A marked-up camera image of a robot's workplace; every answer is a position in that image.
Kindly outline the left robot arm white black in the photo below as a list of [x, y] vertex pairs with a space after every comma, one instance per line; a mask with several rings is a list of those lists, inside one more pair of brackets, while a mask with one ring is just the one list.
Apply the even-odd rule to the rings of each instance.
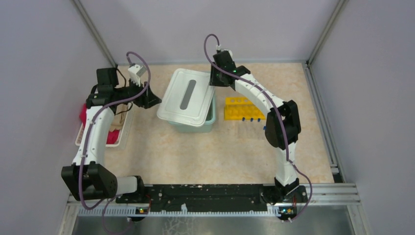
[[108, 133], [118, 106], [132, 103], [149, 109], [161, 103], [149, 82], [141, 76], [150, 70], [139, 65], [128, 68], [129, 84], [119, 87], [116, 68], [97, 69], [97, 85], [86, 100], [86, 123], [81, 143], [71, 165], [62, 168], [61, 177], [77, 201], [110, 199], [127, 194], [134, 202], [147, 195], [139, 176], [116, 177], [104, 166]]

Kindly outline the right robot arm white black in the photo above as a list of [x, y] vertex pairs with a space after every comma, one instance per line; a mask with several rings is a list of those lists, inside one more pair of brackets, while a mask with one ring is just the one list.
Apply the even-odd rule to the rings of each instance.
[[266, 140], [277, 151], [276, 197], [288, 202], [299, 187], [294, 168], [296, 143], [301, 133], [297, 103], [277, 97], [260, 84], [245, 66], [236, 66], [228, 50], [217, 50], [213, 56], [210, 84], [231, 87], [265, 116]]

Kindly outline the white plastic lid tray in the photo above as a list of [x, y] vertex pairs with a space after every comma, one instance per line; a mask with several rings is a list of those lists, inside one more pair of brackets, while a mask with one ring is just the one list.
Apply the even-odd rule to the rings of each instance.
[[188, 69], [174, 71], [157, 110], [158, 118], [201, 127], [214, 95], [210, 73]]

